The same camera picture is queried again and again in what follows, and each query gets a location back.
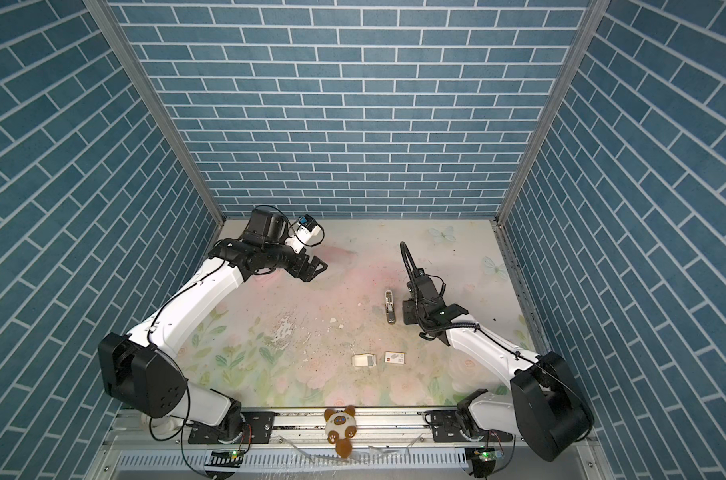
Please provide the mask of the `beige mini stapler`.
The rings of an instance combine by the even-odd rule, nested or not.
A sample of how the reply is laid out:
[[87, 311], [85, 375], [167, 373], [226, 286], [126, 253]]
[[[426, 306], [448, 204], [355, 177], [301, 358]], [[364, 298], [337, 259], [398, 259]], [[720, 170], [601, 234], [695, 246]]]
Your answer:
[[385, 314], [387, 323], [394, 325], [396, 323], [394, 295], [391, 290], [385, 291]]

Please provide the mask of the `staple box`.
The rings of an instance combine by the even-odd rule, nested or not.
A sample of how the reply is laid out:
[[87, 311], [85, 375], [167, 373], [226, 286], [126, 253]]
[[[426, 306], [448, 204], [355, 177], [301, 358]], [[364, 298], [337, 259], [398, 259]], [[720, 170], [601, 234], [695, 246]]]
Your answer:
[[384, 354], [384, 361], [387, 364], [404, 365], [405, 354], [397, 351], [386, 351]]

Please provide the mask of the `staple box tray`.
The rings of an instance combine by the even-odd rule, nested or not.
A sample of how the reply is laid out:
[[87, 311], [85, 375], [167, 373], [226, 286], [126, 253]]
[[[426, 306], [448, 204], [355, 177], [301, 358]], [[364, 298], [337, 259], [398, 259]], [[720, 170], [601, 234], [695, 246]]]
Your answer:
[[377, 357], [371, 353], [354, 354], [352, 366], [355, 368], [371, 368], [377, 365]]

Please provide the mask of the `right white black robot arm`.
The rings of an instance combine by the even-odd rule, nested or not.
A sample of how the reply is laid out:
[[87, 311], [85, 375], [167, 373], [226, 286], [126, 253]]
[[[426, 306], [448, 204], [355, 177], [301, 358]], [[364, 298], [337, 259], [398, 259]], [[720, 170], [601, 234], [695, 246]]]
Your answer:
[[455, 422], [463, 436], [476, 440], [500, 431], [521, 437], [549, 462], [586, 439], [595, 417], [565, 359], [526, 350], [482, 326], [464, 307], [446, 304], [445, 289], [433, 279], [421, 268], [408, 272], [411, 298], [403, 302], [404, 322], [419, 326], [422, 339], [467, 354], [502, 380], [512, 398], [507, 404], [478, 389], [462, 399]]

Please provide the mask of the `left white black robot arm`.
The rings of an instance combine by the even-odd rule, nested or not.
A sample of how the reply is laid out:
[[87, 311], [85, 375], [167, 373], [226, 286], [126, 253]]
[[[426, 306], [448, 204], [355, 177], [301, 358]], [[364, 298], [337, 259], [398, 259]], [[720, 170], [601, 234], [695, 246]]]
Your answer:
[[243, 232], [217, 241], [198, 271], [145, 321], [98, 345], [105, 393], [151, 419], [172, 416], [213, 428], [225, 441], [242, 430], [240, 403], [193, 384], [176, 363], [180, 348], [210, 311], [251, 277], [283, 270], [310, 282], [327, 264], [308, 251], [325, 231], [309, 214], [295, 221], [278, 208], [256, 206]]

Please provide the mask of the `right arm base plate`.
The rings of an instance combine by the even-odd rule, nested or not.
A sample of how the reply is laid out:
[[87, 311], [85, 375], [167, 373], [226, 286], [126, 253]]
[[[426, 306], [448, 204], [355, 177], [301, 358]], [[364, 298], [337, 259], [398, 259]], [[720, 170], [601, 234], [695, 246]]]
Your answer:
[[511, 442], [513, 435], [500, 430], [483, 430], [466, 410], [428, 410], [422, 418], [436, 443]]

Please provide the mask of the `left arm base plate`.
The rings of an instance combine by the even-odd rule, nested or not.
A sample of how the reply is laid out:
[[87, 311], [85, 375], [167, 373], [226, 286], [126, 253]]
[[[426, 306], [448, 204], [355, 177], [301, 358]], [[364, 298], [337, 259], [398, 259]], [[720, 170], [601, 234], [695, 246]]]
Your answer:
[[187, 441], [191, 445], [268, 444], [275, 417], [269, 411], [241, 411], [232, 437], [224, 427], [193, 422]]

